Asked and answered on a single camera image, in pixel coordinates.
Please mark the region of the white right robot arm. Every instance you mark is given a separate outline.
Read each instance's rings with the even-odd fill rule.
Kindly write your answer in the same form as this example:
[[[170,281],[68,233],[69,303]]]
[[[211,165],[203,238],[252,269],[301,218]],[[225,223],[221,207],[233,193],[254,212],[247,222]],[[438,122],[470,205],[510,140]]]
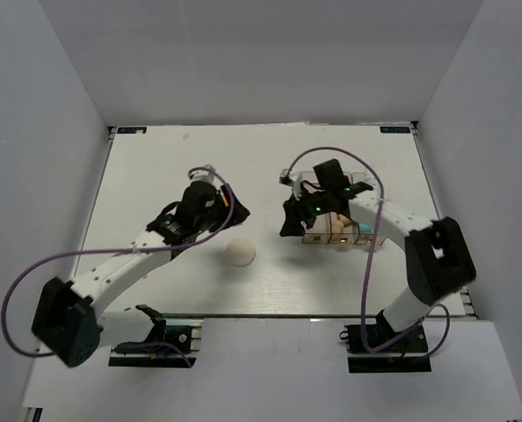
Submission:
[[[302,237],[328,213],[376,229],[405,254],[406,288],[377,315],[368,328],[369,347],[399,349],[408,330],[447,296],[475,280],[476,270],[460,225],[451,217],[432,220],[380,196],[364,181],[351,183],[340,163],[331,159],[314,168],[317,185],[307,189],[300,174],[284,169],[279,182],[292,189],[283,204],[280,236]]]

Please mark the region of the beige makeup sponge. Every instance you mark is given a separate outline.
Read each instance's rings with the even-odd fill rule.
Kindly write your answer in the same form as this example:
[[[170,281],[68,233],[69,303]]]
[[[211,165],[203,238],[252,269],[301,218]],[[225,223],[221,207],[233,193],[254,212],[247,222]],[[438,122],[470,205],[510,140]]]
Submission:
[[[344,224],[339,220],[334,220],[330,224],[330,231],[332,235],[341,235],[344,230]]]
[[[351,226],[352,220],[344,215],[337,214],[337,219],[345,226]]]

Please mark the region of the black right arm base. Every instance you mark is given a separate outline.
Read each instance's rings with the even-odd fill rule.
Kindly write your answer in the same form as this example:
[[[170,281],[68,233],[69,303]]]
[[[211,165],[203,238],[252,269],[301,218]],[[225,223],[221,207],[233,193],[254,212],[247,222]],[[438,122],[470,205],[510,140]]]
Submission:
[[[350,374],[430,373],[429,346],[423,327],[378,353],[369,353],[361,341],[359,324],[346,325],[338,338],[346,346]]]

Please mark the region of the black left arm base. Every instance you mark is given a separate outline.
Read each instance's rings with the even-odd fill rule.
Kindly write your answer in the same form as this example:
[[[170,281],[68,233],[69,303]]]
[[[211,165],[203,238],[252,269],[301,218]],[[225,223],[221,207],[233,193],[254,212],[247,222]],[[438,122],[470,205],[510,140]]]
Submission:
[[[168,318],[148,305],[107,312],[103,343],[110,367],[192,368],[198,357],[202,322]]]

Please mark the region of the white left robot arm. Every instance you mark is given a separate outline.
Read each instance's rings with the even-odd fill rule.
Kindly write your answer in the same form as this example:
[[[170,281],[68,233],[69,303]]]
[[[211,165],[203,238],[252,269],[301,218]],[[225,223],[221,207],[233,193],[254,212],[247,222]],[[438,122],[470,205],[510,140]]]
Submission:
[[[33,334],[67,367],[78,367],[100,347],[155,353],[179,348],[165,339],[162,313],[137,304],[109,312],[107,307],[137,281],[196,244],[246,221],[250,211],[229,185],[192,182],[179,201],[165,207],[131,243],[102,264],[72,280],[54,278],[42,289]]]

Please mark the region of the round beige powder puff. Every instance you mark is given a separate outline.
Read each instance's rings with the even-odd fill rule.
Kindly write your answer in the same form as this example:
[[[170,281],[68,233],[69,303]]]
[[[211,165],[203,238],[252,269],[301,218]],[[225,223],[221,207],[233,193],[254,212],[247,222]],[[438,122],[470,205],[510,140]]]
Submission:
[[[234,267],[250,265],[256,254],[256,245],[246,237],[231,239],[225,248],[225,258]]]

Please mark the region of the pink teal gradient spray bottle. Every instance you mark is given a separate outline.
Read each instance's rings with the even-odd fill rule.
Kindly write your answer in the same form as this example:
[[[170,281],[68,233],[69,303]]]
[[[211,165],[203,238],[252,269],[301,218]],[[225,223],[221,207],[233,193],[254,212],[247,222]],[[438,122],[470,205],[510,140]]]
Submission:
[[[370,225],[359,223],[359,232],[363,234],[371,234],[373,232],[373,228]]]

